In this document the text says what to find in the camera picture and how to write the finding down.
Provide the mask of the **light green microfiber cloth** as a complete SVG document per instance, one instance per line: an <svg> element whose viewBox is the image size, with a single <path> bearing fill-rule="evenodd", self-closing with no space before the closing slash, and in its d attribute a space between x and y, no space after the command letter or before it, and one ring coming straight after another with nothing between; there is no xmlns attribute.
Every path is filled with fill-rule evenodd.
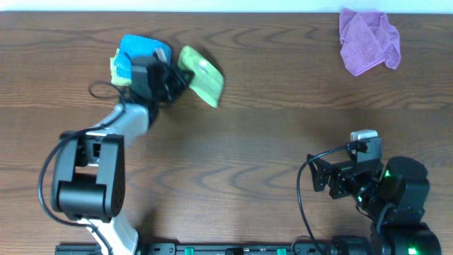
<svg viewBox="0 0 453 255"><path fill-rule="evenodd" d="M193 72L189 87L205 103L217 108L224 88L224 77L221 72L189 45L182 48L178 67Z"/></svg>

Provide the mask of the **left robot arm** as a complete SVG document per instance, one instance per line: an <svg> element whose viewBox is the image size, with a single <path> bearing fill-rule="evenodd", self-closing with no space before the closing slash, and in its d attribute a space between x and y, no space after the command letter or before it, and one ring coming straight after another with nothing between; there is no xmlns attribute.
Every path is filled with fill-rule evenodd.
<svg viewBox="0 0 453 255"><path fill-rule="evenodd" d="M189 87L195 73L156 57L132 60L132 83L117 91L112 113L77 131L63 132L39 175L38 198L54 221L91 232L97 254L136 254L139 234L122 206L125 199L125 149L145 135L159 110Z"/></svg>

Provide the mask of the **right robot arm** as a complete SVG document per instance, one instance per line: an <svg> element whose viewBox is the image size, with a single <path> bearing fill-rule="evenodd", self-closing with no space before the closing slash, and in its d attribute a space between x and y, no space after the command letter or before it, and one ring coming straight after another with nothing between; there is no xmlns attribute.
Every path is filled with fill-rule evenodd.
<svg viewBox="0 0 453 255"><path fill-rule="evenodd" d="M307 157L314 190L334 199L353 197L372 221L369 237L337 236L322 254L441 254L440 241L422 221L430 191L428 170L408 157L330 164Z"/></svg>

